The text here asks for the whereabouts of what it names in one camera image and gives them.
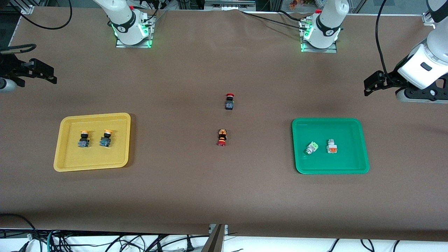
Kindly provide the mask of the green plastic tray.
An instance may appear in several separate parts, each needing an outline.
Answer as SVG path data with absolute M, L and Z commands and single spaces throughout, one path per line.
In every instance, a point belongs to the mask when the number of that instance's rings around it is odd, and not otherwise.
M 363 128 L 355 118 L 296 118 L 292 121 L 296 170 L 301 174 L 365 174 L 370 165 Z M 335 154 L 327 153 L 327 140 L 334 139 Z M 319 148 L 311 155 L 310 142 Z

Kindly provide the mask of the yellow plastic tray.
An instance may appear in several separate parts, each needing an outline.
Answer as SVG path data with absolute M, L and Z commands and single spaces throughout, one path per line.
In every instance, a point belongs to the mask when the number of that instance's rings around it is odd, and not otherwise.
M 104 130 L 111 144 L 101 147 Z M 78 147 L 81 131 L 89 131 L 89 147 Z M 128 163 L 131 116 L 128 113 L 70 116 L 61 121 L 54 157 L 57 172 L 121 168 Z

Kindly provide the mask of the grey metal box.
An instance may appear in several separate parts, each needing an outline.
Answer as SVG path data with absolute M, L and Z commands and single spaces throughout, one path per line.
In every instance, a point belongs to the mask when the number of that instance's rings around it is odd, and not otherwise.
M 203 9 L 256 11 L 256 0 L 204 0 Z

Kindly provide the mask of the brown table cover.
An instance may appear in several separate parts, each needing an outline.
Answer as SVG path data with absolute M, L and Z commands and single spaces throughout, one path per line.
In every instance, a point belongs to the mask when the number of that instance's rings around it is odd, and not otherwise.
M 301 52 L 292 28 L 237 10 L 168 11 L 147 49 L 116 48 L 102 9 L 61 30 L 20 21 L 12 44 L 37 48 L 19 58 L 58 83 L 0 94 L 0 213 L 40 229 L 448 240 L 448 105 L 364 96 L 375 20 L 346 17 L 337 53 Z M 103 113 L 132 117 L 127 165 L 55 171 L 61 120 Z M 299 117 L 360 120 L 369 171 L 300 174 Z

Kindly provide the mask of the metal profile under table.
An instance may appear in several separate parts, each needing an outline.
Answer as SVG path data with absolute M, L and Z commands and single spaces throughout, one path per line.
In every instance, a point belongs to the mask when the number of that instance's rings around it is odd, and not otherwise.
M 209 237 L 201 252 L 222 252 L 224 237 L 228 235 L 227 224 L 210 224 Z

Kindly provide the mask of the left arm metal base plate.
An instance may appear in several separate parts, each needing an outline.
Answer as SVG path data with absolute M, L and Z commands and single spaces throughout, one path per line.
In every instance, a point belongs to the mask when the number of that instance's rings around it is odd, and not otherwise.
M 340 29 L 331 36 L 325 36 L 317 27 L 313 19 L 304 18 L 299 21 L 299 27 L 305 28 L 300 31 L 300 43 L 302 52 L 311 53 L 337 53 L 336 40 Z

